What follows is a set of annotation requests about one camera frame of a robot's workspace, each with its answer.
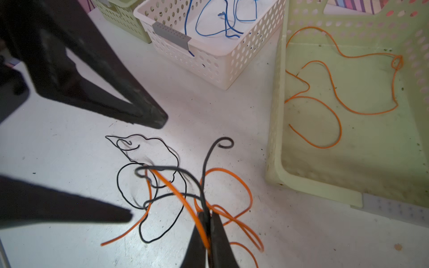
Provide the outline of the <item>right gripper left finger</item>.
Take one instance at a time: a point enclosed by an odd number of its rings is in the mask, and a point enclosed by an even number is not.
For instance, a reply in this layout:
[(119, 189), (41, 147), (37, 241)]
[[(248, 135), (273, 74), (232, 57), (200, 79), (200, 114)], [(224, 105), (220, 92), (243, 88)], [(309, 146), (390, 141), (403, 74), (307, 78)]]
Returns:
[(205, 268), (207, 249), (195, 226), (180, 268)]

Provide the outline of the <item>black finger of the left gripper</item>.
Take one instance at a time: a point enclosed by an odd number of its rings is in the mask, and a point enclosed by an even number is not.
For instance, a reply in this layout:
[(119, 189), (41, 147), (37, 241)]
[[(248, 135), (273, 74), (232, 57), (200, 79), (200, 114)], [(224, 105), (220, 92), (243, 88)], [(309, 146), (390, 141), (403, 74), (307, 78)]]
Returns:
[(39, 223), (127, 223), (129, 209), (1, 175), (1, 229)]
[(46, 99), (161, 129), (168, 115), (123, 65), (77, 1), (2, 1), (1, 39), (30, 81), (1, 65), (1, 120), (28, 99)]

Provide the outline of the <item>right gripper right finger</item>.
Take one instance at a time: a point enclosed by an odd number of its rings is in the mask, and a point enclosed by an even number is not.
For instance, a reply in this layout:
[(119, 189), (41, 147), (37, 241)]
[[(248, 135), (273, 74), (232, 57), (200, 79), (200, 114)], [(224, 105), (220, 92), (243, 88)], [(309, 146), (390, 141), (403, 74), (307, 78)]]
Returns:
[(213, 212), (210, 220), (210, 268), (239, 268), (233, 255), (220, 215)]

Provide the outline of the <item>green plastic basket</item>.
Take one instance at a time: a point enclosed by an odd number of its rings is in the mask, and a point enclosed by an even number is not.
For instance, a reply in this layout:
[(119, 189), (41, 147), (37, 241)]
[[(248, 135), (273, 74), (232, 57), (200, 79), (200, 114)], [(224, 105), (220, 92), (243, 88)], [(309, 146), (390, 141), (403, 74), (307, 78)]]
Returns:
[(429, 225), (429, 3), (288, 1), (269, 184)]
[(93, 1), (107, 21), (150, 44), (150, 36), (134, 16), (134, 9), (143, 2), (144, 0)]

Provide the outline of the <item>left green plastic basket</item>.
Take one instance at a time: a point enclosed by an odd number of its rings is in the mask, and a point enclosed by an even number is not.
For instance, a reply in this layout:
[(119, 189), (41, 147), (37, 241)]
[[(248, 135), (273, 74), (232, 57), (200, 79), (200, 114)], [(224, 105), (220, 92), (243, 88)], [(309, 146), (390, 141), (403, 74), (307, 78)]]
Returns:
[(134, 16), (134, 9), (143, 2), (144, 0), (93, 1), (107, 21), (150, 44), (150, 36)]

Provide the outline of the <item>right green plastic basket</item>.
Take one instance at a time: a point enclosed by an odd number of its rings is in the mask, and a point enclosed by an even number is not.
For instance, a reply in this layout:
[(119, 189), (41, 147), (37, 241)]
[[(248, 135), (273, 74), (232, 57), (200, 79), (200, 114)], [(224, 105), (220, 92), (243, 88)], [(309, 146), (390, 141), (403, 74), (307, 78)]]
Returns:
[(429, 3), (288, 1), (269, 184), (429, 225)]

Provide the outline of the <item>white plastic basket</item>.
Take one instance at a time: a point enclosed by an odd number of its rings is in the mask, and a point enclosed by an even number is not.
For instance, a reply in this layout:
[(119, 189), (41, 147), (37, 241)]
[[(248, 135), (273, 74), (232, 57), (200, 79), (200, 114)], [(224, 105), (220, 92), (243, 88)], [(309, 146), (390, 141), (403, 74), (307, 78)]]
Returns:
[(134, 10), (155, 50), (228, 89), (282, 24), (285, 1), (144, 1)]

